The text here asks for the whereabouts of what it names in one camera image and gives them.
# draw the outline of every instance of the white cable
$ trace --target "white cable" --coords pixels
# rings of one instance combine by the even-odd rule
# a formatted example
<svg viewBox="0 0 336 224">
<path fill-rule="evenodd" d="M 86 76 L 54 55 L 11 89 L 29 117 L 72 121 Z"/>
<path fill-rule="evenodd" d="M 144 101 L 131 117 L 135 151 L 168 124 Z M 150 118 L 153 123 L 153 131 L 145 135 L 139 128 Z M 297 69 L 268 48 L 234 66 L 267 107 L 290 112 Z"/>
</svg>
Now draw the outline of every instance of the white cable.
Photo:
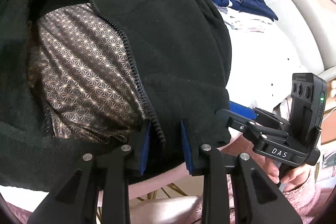
<svg viewBox="0 0 336 224">
<path fill-rule="evenodd" d="M 323 120 L 322 120 L 322 122 L 324 122 L 325 121 L 325 119 L 326 118 L 328 118 L 329 117 L 329 115 L 331 114 L 331 113 L 333 113 L 333 111 L 336 109 L 336 107 L 334 107 L 329 113 L 328 113 L 328 115 L 327 116 L 325 116 L 324 118 L 323 118 Z"/>
</svg>

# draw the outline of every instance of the blue gripper pad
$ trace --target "blue gripper pad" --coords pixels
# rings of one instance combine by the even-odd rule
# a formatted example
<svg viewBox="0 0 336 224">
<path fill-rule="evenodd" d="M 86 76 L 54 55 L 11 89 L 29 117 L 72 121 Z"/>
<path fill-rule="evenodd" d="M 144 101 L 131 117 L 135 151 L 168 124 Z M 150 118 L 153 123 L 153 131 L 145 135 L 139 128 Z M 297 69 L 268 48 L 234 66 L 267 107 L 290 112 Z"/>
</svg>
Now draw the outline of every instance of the blue gripper pad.
<svg viewBox="0 0 336 224">
<path fill-rule="evenodd" d="M 255 120 L 257 115 L 254 110 L 230 101 L 230 111 L 242 115 L 250 120 Z"/>
<path fill-rule="evenodd" d="M 140 161 L 140 173 L 141 175 L 143 175 L 143 173 L 146 170 L 147 167 L 147 160 L 148 160 L 148 153 L 149 153 L 149 132 L 151 130 L 152 127 L 152 123 L 148 122 L 148 126 L 147 126 L 147 131 L 145 134 L 145 139 L 142 145 L 142 149 L 141 149 L 141 161 Z"/>
<path fill-rule="evenodd" d="M 187 167 L 187 170 L 189 171 L 189 174 L 191 174 L 194 171 L 194 165 L 192 161 L 191 147 L 183 120 L 181 121 L 181 138 L 182 138 L 182 149 L 184 154 L 185 165 Z"/>
</svg>

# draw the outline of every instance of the zipper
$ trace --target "zipper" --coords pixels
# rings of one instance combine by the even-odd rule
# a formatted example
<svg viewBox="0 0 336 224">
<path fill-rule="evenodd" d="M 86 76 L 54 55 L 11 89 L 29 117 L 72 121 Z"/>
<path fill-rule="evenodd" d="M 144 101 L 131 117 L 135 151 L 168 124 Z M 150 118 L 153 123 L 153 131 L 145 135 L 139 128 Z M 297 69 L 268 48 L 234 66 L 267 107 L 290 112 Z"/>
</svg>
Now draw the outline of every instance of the zipper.
<svg viewBox="0 0 336 224">
<path fill-rule="evenodd" d="M 143 104 L 145 106 L 146 115 L 149 116 L 149 119 L 151 120 L 151 122 L 152 122 L 152 124 L 155 128 L 156 134 L 159 137 L 159 140 L 161 141 L 161 143 L 162 144 L 165 143 L 165 135 L 164 135 L 163 130 L 161 128 L 161 125 L 160 125 L 159 119 L 157 117 L 157 114 L 154 110 L 154 107 L 153 107 L 153 105 L 152 105 L 152 103 L 151 103 L 151 101 L 150 101 L 150 99 L 149 99 L 149 97 L 148 97 L 148 95 L 145 91 L 143 83 L 141 81 L 140 74 L 139 74 L 138 67 L 137 67 L 137 63 L 135 61 L 133 50 L 132 50 L 132 47 L 131 47 L 131 44 L 129 42 L 129 39 L 128 39 L 127 35 L 118 25 L 113 23 L 108 17 L 103 15 L 98 10 L 98 8 L 96 7 L 93 0 L 89 0 L 89 2 L 90 2 L 90 5 L 91 5 L 91 8 L 95 12 L 95 14 L 97 16 L 99 16 L 100 18 L 102 18 L 103 20 L 105 20 L 117 32 L 117 34 L 122 38 L 122 41 L 123 41 L 123 44 L 124 44 L 124 47 L 125 47 L 125 50 L 126 50 L 126 53 L 127 53 L 128 62 L 130 63 L 132 73 L 133 73 L 133 76 L 135 78 L 135 83 L 136 83 L 137 89 L 140 93 L 140 98 L 143 101 Z"/>
</svg>

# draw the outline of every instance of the human hand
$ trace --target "human hand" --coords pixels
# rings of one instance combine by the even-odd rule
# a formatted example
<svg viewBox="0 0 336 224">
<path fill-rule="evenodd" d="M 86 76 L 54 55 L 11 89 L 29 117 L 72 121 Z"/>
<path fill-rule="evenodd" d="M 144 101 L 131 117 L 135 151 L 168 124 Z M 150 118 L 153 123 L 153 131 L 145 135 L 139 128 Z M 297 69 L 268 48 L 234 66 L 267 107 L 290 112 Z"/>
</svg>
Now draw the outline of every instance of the human hand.
<svg viewBox="0 0 336 224">
<path fill-rule="evenodd" d="M 282 179 L 281 183 L 288 183 L 284 189 L 284 192 L 289 192 L 299 188 L 302 184 L 304 184 L 310 173 L 310 165 L 303 164 L 293 170 L 290 170 Z M 265 158 L 265 164 L 263 167 L 264 171 L 268 175 L 268 177 L 274 183 L 279 183 L 279 169 L 273 163 L 273 160 L 269 158 Z"/>
</svg>

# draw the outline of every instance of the white sofa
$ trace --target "white sofa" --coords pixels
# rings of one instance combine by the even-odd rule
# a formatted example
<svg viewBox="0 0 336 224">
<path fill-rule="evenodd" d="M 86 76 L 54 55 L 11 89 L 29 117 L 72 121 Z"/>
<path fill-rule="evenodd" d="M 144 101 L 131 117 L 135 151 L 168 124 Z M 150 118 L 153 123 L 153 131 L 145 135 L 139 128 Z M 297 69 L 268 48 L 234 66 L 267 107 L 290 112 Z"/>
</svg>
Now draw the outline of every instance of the white sofa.
<svg viewBox="0 0 336 224">
<path fill-rule="evenodd" d="M 336 29 L 317 0 L 265 0 L 302 65 L 329 81 L 336 77 Z"/>
</svg>

